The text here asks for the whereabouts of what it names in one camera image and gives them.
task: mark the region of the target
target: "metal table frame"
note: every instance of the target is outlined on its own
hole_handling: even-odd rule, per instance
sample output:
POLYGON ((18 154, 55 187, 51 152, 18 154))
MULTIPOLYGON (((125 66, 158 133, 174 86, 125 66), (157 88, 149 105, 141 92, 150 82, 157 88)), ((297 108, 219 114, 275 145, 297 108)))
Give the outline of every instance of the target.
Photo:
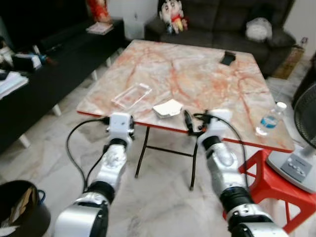
POLYGON ((198 152, 198 145, 197 145, 197 143, 196 143, 196 145, 194 147, 193 155, 187 154, 187 153, 183 153, 183 152, 177 152, 177 151, 173 151, 173 150, 168 150, 168 149, 164 149, 164 148, 148 146, 147 145, 147 140, 148 140, 148 136, 149 136, 149 131, 150 131, 150 127, 147 126, 146 136, 145 136, 145 140, 144 140, 144 145, 143 145, 143 149, 142 149, 142 152, 141 152, 139 160, 138 160, 135 178, 138 178, 140 166, 142 164, 146 148, 153 149, 153 150, 158 150, 158 151, 163 151, 163 152, 174 153, 174 154, 178 154, 178 155, 186 156, 186 157, 192 157, 193 158, 193 163, 192 163, 192 177, 191 177, 191 185, 190 185, 190 190, 192 191, 193 187, 194 187, 195 176, 196 176, 196 161, 197 161, 197 152, 198 152))

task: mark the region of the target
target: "red decoration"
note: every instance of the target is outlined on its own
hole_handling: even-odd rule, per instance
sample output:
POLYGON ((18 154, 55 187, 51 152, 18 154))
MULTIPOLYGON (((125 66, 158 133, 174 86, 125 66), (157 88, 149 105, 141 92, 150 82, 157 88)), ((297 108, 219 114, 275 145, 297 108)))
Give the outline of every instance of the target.
POLYGON ((87 0, 95 21, 109 22, 110 16, 107 10, 106 0, 87 0))

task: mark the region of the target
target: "book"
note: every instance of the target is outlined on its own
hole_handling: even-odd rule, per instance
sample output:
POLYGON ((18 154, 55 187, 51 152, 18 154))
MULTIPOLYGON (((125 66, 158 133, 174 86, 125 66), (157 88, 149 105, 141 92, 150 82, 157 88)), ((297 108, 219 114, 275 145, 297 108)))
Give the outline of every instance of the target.
POLYGON ((19 89, 29 82, 26 77, 17 72, 6 72, 0 70, 0 99, 19 89))
POLYGON ((113 29, 112 24, 97 22, 94 25, 87 28, 86 30, 90 34, 105 35, 107 32, 111 31, 112 29, 113 29))

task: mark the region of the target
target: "table edge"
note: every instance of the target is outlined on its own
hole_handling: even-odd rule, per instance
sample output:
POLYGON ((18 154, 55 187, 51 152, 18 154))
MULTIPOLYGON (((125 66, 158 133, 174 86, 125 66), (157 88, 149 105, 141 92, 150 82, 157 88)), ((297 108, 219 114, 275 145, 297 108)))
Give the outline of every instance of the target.
MULTIPOLYGON (((77 110, 77 113, 82 114, 82 115, 89 115, 89 116, 93 116, 93 117, 102 117, 102 115, 91 114, 91 113, 83 112, 80 110, 77 110)), ((137 121, 135 121, 135 123, 138 125, 141 125, 141 126, 146 126, 146 127, 155 127, 155 128, 179 132, 179 133, 188 133, 186 130, 180 130, 180 129, 176 129, 176 128, 163 127, 163 126, 159 126, 159 125, 153 125, 153 124, 148 124, 148 123, 144 123, 144 122, 137 122, 137 121)), ((230 138, 224 138, 223 141, 244 144, 247 146, 258 147, 258 148, 267 149, 267 150, 276 151, 276 152, 292 153, 294 151, 294 150, 287 150, 287 149, 282 149, 282 148, 258 145, 256 143, 251 143, 251 142, 242 142, 241 143, 238 140, 234 140, 234 139, 230 139, 230 138)))

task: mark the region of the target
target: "gray sofa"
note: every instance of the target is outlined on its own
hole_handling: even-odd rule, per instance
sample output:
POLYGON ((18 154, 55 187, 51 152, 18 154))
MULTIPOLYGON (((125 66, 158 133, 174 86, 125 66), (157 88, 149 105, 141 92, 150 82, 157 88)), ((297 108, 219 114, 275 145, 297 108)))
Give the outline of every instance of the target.
MULTIPOLYGON (((159 0, 158 12, 162 1, 159 0)), ((295 44, 295 39, 283 30, 293 4, 294 0, 182 0, 189 29, 170 35, 158 14, 146 24, 145 39, 248 52, 267 77, 286 59, 295 44), (262 3, 273 7, 273 38, 257 43, 246 39, 244 31, 250 15, 262 3)))

